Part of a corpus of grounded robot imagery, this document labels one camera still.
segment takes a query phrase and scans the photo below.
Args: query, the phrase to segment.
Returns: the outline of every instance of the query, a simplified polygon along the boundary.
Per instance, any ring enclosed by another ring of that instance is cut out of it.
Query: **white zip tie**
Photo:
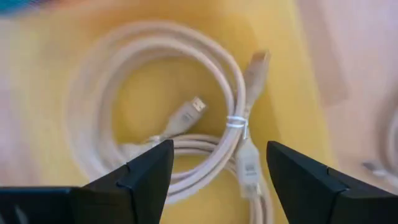
[[[229,128],[243,128],[243,139],[246,139],[248,137],[248,126],[249,126],[249,121],[241,116],[227,116],[228,122],[226,123],[226,126]],[[231,124],[229,121],[242,121],[243,124]]]

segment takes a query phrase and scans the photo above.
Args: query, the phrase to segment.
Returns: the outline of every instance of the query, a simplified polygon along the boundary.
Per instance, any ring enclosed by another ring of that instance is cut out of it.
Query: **white cable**
[[[131,159],[131,155],[115,143],[111,128],[111,105],[127,71],[151,60],[180,56],[198,60],[214,75],[224,93],[228,116],[248,118],[242,72],[234,58],[215,41],[171,22],[135,22],[122,26],[94,44],[71,83],[66,110],[67,134],[76,160],[90,179],[97,179]],[[228,66],[227,71],[233,74],[236,95],[221,64]],[[169,132],[161,137],[179,134],[175,129],[179,126],[167,128]],[[241,134],[242,129],[227,127],[217,141],[204,135],[176,137],[176,154],[207,153],[209,156],[193,170],[173,174],[176,183],[170,185],[166,203],[194,194],[224,168],[233,171],[232,156]],[[266,194],[252,200],[255,214],[252,220],[256,224],[270,224],[272,212],[267,211],[266,218],[264,216],[266,209],[271,209],[271,198],[266,184],[262,183],[261,187]]]
[[[398,110],[395,111],[387,130],[385,158],[387,164],[365,161],[363,166],[398,190]]]

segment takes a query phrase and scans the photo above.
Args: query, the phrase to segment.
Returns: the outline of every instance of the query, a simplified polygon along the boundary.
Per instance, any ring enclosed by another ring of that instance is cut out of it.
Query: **white object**
[[[150,60],[176,56],[191,57],[201,62],[220,84],[228,109],[227,115],[248,119],[251,107],[260,94],[259,90],[264,88],[266,55],[262,55],[258,64],[263,70],[249,77],[249,80],[258,80],[249,84],[252,90],[246,95],[248,86],[238,64],[222,46],[207,36],[171,22],[136,22],[122,26],[94,44],[76,72],[76,79],[71,83],[66,111],[67,134],[76,160],[90,179],[111,172],[132,156],[128,152],[129,146],[127,150],[126,146],[121,150],[115,143],[111,129],[111,103],[126,78],[126,72],[123,71],[134,70]],[[221,64],[227,65],[233,74],[235,95]],[[171,117],[165,132],[157,136],[158,140],[175,136],[176,155],[209,154],[196,168],[172,175],[176,182],[169,187],[166,203],[175,203],[193,195],[209,184],[222,169],[236,172],[233,154],[238,142],[242,140],[241,128],[226,128],[219,139],[206,135],[176,136],[200,118],[206,106],[199,100],[196,98],[184,105],[181,111]],[[182,121],[180,118],[185,114],[193,116]],[[145,151],[149,145],[138,147]],[[252,198],[251,223],[272,223],[272,203],[264,179],[260,184],[263,192],[267,193]]]

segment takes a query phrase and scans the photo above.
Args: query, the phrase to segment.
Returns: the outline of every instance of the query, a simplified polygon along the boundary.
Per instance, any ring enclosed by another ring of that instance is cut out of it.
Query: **cable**
[[[365,161],[362,165],[378,178],[384,179],[388,184],[398,190],[398,110],[394,113],[387,130],[386,138],[386,163]]]
[[[76,160],[91,179],[97,179],[137,156],[116,144],[111,127],[111,105],[127,71],[151,60],[181,56],[198,60],[214,75],[224,93],[227,116],[248,119],[264,88],[267,54],[255,54],[249,66],[252,71],[248,69],[251,73],[245,80],[234,58],[222,46],[193,29],[162,21],[135,22],[119,27],[94,44],[70,84],[65,114],[67,136]],[[221,64],[233,74],[235,94]],[[183,134],[203,114],[206,106],[201,103],[195,98],[185,104],[171,117],[165,132],[154,136],[147,144],[130,145],[146,150],[157,141],[173,138],[176,155],[208,154],[207,159],[193,170],[172,175],[166,203],[193,195],[222,169],[236,174],[233,155],[242,142],[242,128],[226,127],[219,139]],[[181,118],[187,113],[193,115],[193,119],[184,123]],[[257,150],[253,144],[249,148]],[[257,178],[260,177],[261,195],[250,198],[251,223],[270,224],[273,219],[271,198],[261,171]]]

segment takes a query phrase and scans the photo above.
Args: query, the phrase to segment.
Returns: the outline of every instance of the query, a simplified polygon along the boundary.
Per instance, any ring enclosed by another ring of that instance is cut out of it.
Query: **usb connector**
[[[169,119],[162,137],[169,138],[188,131],[203,116],[207,105],[199,98],[185,102]]]
[[[247,110],[251,110],[256,100],[264,91],[270,57],[271,55],[268,51],[255,53],[244,71],[243,78],[246,86]]]
[[[243,198],[256,198],[261,192],[263,179],[260,154],[251,138],[242,139],[236,152],[236,170]]]

